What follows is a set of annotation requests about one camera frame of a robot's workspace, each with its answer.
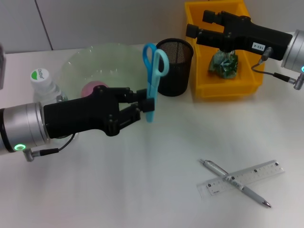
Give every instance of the transparent ruler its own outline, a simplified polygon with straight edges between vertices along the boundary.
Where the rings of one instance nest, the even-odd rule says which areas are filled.
[[[237,181],[246,185],[283,172],[284,170],[281,165],[276,160],[272,160],[244,170],[229,173],[229,176],[232,176]],[[197,187],[202,198],[235,189],[235,187],[228,183],[223,177],[208,180],[202,184],[198,184]]]

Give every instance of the black mesh pen holder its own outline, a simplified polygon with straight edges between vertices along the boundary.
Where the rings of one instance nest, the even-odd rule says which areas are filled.
[[[169,38],[159,42],[156,47],[167,54],[170,64],[168,74],[161,77],[158,92],[164,96],[183,94],[188,86],[193,56],[192,46],[183,39]],[[162,60],[159,70],[163,70]]]

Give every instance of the white table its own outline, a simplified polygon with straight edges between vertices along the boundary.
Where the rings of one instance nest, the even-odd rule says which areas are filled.
[[[32,101],[30,72],[51,74],[78,50],[7,55],[0,107]],[[266,70],[297,77],[268,60]],[[92,130],[56,155],[26,162],[0,157],[3,228],[286,228],[304,223],[304,94],[265,76],[257,93],[228,103],[193,102],[190,91],[159,95],[156,121],[116,137]],[[196,185],[215,175],[197,159],[232,172],[277,159],[286,173],[251,184],[266,209],[231,190],[207,200]]]

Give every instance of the white wall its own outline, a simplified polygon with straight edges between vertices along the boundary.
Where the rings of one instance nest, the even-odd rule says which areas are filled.
[[[7,53],[51,49],[34,0],[0,0],[0,43]]]
[[[244,0],[254,23],[283,32],[304,30],[304,0]]]
[[[184,37],[185,0],[38,0],[55,49]]]

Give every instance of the blue scissors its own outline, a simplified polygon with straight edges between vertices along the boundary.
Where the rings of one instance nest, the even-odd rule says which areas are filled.
[[[147,51],[148,48],[152,51],[152,60],[149,62]],[[163,60],[163,71],[159,71],[160,57]],[[146,44],[142,51],[143,62],[148,71],[148,87],[147,98],[154,98],[154,108],[156,107],[157,89],[160,83],[160,78],[166,76],[169,71],[168,56],[163,50],[157,49],[154,44]],[[154,119],[154,111],[146,114],[147,122],[151,123]]]

